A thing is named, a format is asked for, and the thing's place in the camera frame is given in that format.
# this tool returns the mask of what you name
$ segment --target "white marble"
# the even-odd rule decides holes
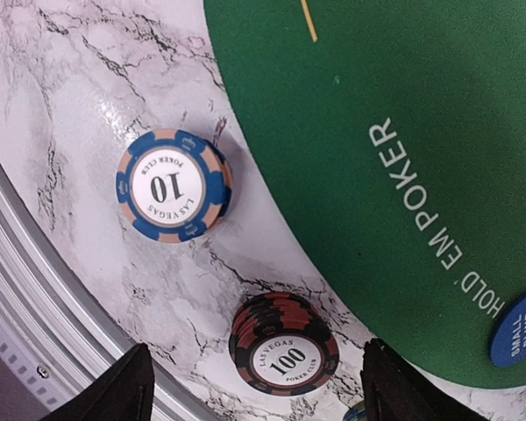
[[[141,133],[183,128],[231,162],[225,221],[177,246],[136,232],[115,173]],[[362,399],[371,333],[338,300],[275,207],[224,92],[202,0],[0,0],[0,161],[68,265],[134,339],[230,420],[340,419]],[[341,364],[323,388],[262,395],[234,375],[227,337],[246,296],[308,297]],[[493,421],[526,420],[526,388],[490,392],[435,380]]]

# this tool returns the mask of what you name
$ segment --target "black poker chip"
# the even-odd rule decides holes
[[[324,385],[339,362],[337,341],[303,297],[270,292],[247,300],[232,324],[229,349],[240,377],[274,396]]]

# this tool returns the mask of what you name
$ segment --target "poker table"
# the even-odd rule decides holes
[[[526,3],[310,1],[311,19],[302,5],[205,2],[290,228],[409,360],[469,386],[525,385],[526,358],[496,367],[489,347],[526,295]]]

